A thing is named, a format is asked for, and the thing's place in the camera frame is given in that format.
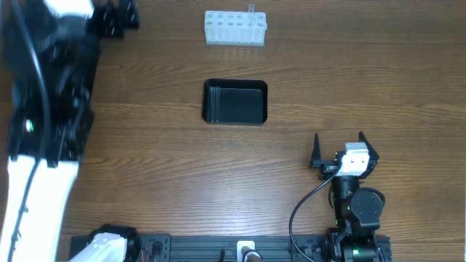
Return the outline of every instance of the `black tray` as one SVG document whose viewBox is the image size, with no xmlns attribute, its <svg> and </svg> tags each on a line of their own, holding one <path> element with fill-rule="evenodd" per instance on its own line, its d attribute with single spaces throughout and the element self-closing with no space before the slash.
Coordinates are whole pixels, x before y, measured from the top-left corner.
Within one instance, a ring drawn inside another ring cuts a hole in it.
<svg viewBox="0 0 466 262">
<path fill-rule="evenodd" d="M 262 80 L 208 79 L 202 118 L 209 124 L 263 124 L 267 90 Z"/>
</svg>

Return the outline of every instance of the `wood grain surface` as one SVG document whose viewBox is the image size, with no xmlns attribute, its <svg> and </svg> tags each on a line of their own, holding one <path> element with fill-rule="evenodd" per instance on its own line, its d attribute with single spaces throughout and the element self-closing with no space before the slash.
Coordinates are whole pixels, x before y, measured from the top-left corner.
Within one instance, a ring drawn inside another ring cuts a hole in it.
<svg viewBox="0 0 466 262">
<path fill-rule="evenodd" d="M 465 2 L 256 0 L 267 13 L 264 48 L 206 47 L 205 11 L 248 3 L 140 0 L 141 29 L 103 41 L 95 123 L 58 258 L 68 258 L 71 236 L 103 223 L 173 235 L 286 235 L 292 209 L 320 183 L 307 168 L 314 133 L 330 158 L 363 130 L 381 156 L 365 185 L 387 198 L 378 233 L 391 237 L 394 260 L 463 261 Z M 6 148 L 12 105 L 1 72 Z M 267 122 L 204 123 L 209 78 L 266 81 Z M 333 221 L 323 190 L 293 229 L 322 234 Z"/>
</svg>

